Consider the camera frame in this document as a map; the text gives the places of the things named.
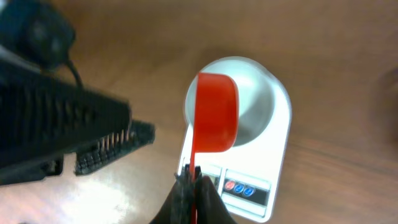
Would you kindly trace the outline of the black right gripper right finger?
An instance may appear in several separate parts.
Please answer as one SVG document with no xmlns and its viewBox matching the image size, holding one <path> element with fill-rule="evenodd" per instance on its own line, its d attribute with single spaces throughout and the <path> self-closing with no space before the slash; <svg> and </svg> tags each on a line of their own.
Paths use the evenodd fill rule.
<svg viewBox="0 0 398 224">
<path fill-rule="evenodd" d="M 197 224 L 237 224 L 218 194 L 210 177 L 195 168 L 195 206 Z"/>
</svg>

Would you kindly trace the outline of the red plastic measuring scoop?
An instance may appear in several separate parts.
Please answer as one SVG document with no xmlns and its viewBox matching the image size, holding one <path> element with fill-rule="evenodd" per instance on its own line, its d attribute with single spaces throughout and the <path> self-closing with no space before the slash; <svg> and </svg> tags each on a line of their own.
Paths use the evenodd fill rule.
<svg viewBox="0 0 398 224">
<path fill-rule="evenodd" d="M 235 82 L 226 75 L 199 73 L 190 158 L 190 172 L 194 181 L 196 154 L 224 152 L 230 149 L 236 140 L 238 117 L 239 99 Z M 196 217 L 194 204 L 191 224 L 197 224 Z"/>
</svg>

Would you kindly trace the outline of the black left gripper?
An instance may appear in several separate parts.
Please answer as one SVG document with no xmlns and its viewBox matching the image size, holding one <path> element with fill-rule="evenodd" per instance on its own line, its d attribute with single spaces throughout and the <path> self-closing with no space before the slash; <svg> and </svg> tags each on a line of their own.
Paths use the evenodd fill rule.
<svg viewBox="0 0 398 224">
<path fill-rule="evenodd" d="M 153 144 L 155 126 L 130 120 L 125 101 L 1 62 L 1 185 L 42 180 L 45 163 L 87 143 L 77 176 Z"/>
</svg>

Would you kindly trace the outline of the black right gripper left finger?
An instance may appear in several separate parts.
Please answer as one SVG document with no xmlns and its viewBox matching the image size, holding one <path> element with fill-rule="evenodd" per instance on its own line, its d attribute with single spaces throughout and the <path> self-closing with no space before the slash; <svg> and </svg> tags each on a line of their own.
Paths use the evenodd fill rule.
<svg viewBox="0 0 398 224">
<path fill-rule="evenodd" d="M 150 224 L 190 224 L 195 204 L 195 181 L 190 166 L 184 165 L 180 174 L 175 174 L 175 183 L 167 198 Z"/>
</svg>

